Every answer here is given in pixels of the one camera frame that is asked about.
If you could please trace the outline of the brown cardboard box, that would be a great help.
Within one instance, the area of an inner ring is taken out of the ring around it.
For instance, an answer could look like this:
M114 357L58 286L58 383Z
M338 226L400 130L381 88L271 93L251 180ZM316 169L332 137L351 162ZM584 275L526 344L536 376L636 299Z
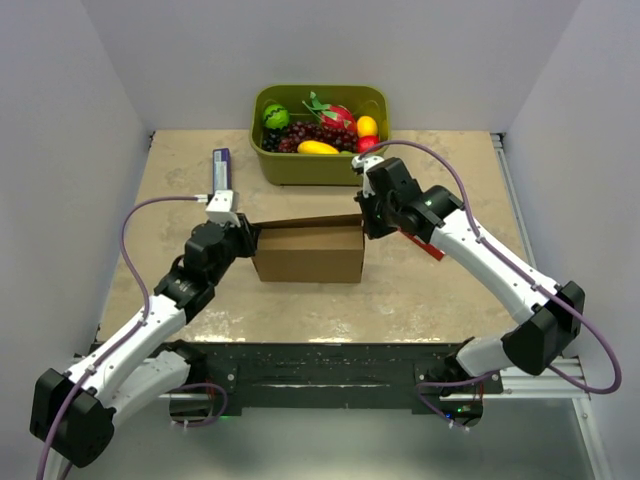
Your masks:
M252 258L263 282L355 284L365 256L359 214L261 222Z

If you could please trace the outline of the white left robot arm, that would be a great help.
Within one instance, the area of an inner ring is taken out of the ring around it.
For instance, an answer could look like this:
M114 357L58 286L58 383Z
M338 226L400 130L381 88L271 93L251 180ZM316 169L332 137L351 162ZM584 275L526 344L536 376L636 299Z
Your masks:
M113 438L118 423L172 389L200 390L207 380L201 362L173 350L147 357L190 323L215 296L220 280L238 258L254 256L258 230L242 213L196 226L153 294L120 330L66 370L46 370L36 381L30 432L42 440L37 476L52 479L71 465L93 463Z

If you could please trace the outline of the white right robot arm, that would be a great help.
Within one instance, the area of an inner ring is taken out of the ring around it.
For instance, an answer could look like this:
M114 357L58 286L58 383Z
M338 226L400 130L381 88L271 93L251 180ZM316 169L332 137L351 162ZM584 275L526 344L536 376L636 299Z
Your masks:
M401 231L433 245L479 280L517 324L494 337L464 341L427 373L427 380L466 393L482 375L502 368L539 375L576 338L577 318L543 293L548 290L581 310L585 293L575 282L561 286L526 264L469 220L463 201L447 188L421 189L401 159L357 156L352 169L363 179L355 200L369 238Z

